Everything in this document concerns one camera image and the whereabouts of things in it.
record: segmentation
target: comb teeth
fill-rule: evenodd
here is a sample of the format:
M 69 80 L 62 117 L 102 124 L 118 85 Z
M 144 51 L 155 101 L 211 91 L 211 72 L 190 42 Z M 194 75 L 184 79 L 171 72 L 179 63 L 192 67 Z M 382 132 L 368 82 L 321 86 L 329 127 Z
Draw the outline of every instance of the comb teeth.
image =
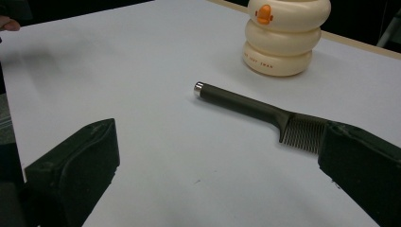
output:
M 283 143 L 319 154 L 324 126 L 327 121 L 313 116 L 294 116 L 288 121 Z

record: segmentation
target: white surface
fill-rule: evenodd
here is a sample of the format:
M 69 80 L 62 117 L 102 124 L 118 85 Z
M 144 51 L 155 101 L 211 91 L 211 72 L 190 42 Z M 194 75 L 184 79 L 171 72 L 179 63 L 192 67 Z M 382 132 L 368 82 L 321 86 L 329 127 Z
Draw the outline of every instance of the white surface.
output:
M 279 79 L 241 59 L 248 15 L 155 1 L 2 32 L 23 166 L 97 120 L 117 124 L 121 166 L 85 227 L 376 226 L 269 124 L 196 99 L 199 80 L 401 146 L 401 63 L 321 40 Z

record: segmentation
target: cream plastic container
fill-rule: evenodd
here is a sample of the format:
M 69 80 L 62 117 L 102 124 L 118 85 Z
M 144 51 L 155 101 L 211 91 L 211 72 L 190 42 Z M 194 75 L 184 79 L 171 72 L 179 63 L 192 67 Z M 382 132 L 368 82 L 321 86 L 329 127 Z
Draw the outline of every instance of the cream plastic container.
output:
M 286 77 L 304 71 L 330 9 L 329 0 L 250 0 L 244 62 L 270 76 Z

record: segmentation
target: comb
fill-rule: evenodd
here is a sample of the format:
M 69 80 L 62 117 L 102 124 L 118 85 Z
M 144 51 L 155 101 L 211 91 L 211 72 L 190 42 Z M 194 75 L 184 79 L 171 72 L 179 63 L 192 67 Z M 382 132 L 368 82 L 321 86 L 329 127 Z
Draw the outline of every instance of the comb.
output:
M 319 155 L 319 167 L 380 226 L 401 226 L 401 148 L 355 126 L 293 113 L 198 82 L 196 96 L 266 121 L 280 143 Z
M 319 152 L 326 119 L 282 110 L 203 82 L 195 84 L 194 93 L 211 103 L 271 123 L 280 131 L 280 143 Z

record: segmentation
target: white tabletop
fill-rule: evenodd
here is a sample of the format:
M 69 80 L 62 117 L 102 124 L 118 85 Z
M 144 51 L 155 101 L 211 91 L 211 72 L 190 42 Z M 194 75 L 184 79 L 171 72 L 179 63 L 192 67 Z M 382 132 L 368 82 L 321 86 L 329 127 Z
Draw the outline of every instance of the white tabletop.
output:
M 115 118 L 121 166 L 84 226 L 377 226 L 317 157 L 273 126 L 206 103 L 197 81 L 361 127 L 401 146 L 401 63 L 321 39 L 302 74 L 241 59 L 249 17 L 200 0 L 153 1 L 1 32 L 23 167 Z

